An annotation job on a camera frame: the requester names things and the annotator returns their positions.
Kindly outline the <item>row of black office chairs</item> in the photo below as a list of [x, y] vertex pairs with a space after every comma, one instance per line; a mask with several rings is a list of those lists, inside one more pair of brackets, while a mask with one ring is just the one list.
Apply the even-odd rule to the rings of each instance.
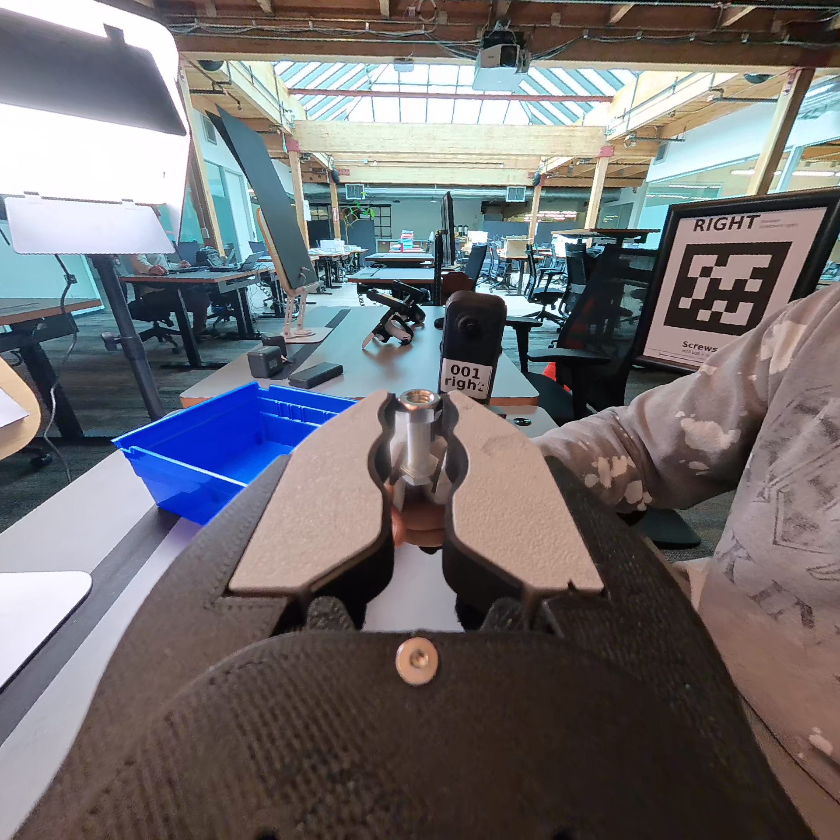
[[564, 258], [545, 254], [546, 259], [538, 262], [540, 254], [528, 241], [514, 239], [510, 246], [512, 252], [492, 243], [473, 244], [467, 257], [448, 269], [466, 275], [470, 291], [479, 291], [486, 285], [488, 291], [516, 293], [544, 310], [557, 312], [573, 305], [573, 299], [582, 293], [585, 281], [571, 283]]

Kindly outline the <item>black light stand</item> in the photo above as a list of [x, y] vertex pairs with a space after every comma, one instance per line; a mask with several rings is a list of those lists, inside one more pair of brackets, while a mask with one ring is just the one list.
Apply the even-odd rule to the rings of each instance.
[[112, 315], [119, 330], [119, 346], [122, 349], [138, 386], [143, 404], [151, 421], [160, 420], [165, 412], [142, 340], [133, 325], [128, 302], [123, 294], [122, 284], [114, 269], [111, 255], [90, 255], [108, 298]]

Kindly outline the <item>person's right forearm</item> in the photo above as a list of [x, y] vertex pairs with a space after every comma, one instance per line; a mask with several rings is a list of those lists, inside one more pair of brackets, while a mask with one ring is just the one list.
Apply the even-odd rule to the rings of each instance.
[[715, 352], [698, 372], [536, 443], [618, 511], [686, 509], [731, 490], [782, 373], [836, 297], [822, 290], [796, 301]]

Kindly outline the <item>wooden board stand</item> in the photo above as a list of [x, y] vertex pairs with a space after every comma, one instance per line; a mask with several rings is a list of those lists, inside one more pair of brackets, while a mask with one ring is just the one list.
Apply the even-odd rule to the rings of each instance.
[[307, 328], [304, 326], [305, 312], [309, 292], [315, 292], [319, 287], [319, 280], [315, 277], [314, 282], [306, 286], [293, 287], [287, 277], [287, 273], [281, 262], [278, 248], [275, 245], [270, 233], [268, 224], [262, 210], [257, 209], [257, 222], [261, 233], [264, 236], [268, 254], [275, 270], [280, 289], [285, 296], [285, 318], [282, 330], [282, 337], [289, 343], [317, 343], [324, 340], [331, 328], [317, 327]]

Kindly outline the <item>black flat box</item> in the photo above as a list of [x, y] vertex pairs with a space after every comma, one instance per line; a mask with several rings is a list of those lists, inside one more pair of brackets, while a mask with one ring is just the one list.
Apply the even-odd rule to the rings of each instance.
[[321, 362], [305, 369], [298, 369], [288, 378], [288, 385], [301, 390], [311, 390], [343, 374], [343, 365]]

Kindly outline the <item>white document stand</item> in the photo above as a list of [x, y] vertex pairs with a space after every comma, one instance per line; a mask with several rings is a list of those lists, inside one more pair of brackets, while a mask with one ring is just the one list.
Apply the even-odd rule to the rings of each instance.
[[1, 687], [88, 596], [89, 573], [1, 573]]

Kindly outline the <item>black mesh office chair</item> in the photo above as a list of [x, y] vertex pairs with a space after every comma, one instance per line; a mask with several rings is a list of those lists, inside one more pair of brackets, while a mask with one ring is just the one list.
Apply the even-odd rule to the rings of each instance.
[[[530, 351], [529, 333], [536, 321], [507, 319], [517, 335], [521, 372], [558, 426], [624, 405], [656, 259], [652, 248], [605, 247], [553, 348]], [[541, 374], [552, 361], [556, 382]]]

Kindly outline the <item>blue plastic bin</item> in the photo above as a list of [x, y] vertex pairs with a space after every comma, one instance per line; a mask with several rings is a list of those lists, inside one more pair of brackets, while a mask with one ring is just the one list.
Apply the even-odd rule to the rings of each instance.
[[199, 525], [354, 401], [256, 382], [113, 439], [156, 506]]

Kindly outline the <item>grey neighbouring desk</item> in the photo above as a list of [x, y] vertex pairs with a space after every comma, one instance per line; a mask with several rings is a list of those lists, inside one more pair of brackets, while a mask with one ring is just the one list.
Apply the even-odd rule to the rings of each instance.
[[[181, 394], [183, 407], [212, 399], [242, 385], [257, 382], [260, 386], [288, 384], [289, 371], [302, 371], [320, 363], [341, 363], [343, 374], [313, 390], [329, 395], [361, 399], [373, 391], [386, 389], [401, 393], [413, 387], [436, 391], [440, 363], [439, 343], [442, 333], [432, 322], [443, 314], [442, 308], [426, 308], [427, 325], [415, 329], [415, 338], [407, 346], [379, 344], [372, 341], [362, 349], [362, 341], [382, 316], [383, 307], [314, 308], [311, 322], [326, 327], [333, 321], [329, 336], [315, 344], [298, 345], [287, 368], [272, 379], [255, 380], [250, 373], [247, 354], [240, 355], [223, 368], [191, 386]], [[519, 368], [502, 353], [491, 394], [491, 404], [502, 406], [536, 406], [538, 392]]]

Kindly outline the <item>wooden document board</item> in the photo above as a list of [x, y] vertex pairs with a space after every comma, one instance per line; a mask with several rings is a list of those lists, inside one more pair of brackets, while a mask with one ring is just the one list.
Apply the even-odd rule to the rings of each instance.
[[25, 420], [1, 428], [0, 458], [4, 460], [35, 438], [41, 425], [41, 409], [35, 393], [4, 359], [1, 359], [1, 388], [29, 410]]

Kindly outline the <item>silver hex bolt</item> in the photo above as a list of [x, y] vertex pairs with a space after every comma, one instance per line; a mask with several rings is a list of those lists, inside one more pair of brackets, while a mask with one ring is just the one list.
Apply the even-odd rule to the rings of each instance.
[[433, 426], [439, 417], [439, 394], [424, 388], [413, 388], [397, 398], [406, 416], [406, 466], [431, 469], [433, 459]]

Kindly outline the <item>studio light panel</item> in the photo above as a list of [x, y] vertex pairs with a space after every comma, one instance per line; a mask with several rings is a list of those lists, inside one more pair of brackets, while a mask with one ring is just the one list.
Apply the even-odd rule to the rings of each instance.
[[21, 255], [170, 254], [191, 131], [158, 22], [100, 2], [1, 2], [2, 183]]

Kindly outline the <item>person's torso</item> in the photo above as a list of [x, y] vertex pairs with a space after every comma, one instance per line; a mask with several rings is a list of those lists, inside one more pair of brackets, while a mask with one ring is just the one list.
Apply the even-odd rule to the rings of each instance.
[[767, 414], [699, 597], [751, 709], [838, 801], [838, 390], [770, 365]]

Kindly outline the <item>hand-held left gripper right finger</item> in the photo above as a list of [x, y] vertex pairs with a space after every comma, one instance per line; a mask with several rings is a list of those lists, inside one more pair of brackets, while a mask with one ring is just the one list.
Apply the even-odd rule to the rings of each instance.
[[458, 599], [487, 613], [502, 597], [532, 617], [562, 592], [604, 584], [539, 447], [462, 392], [444, 395], [443, 572]]

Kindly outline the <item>idle black gripper tool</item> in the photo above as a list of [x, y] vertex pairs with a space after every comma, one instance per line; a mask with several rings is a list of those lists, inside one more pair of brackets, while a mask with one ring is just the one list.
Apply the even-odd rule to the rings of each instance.
[[403, 297], [394, 297], [393, 294], [373, 287], [365, 288], [365, 296], [383, 305], [385, 314], [363, 340], [362, 350], [365, 350], [373, 340], [386, 344], [394, 339], [400, 346], [406, 347], [414, 339], [414, 327], [425, 322], [426, 314], [421, 304], [427, 301], [428, 294], [400, 281], [395, 282], [393, 288]]

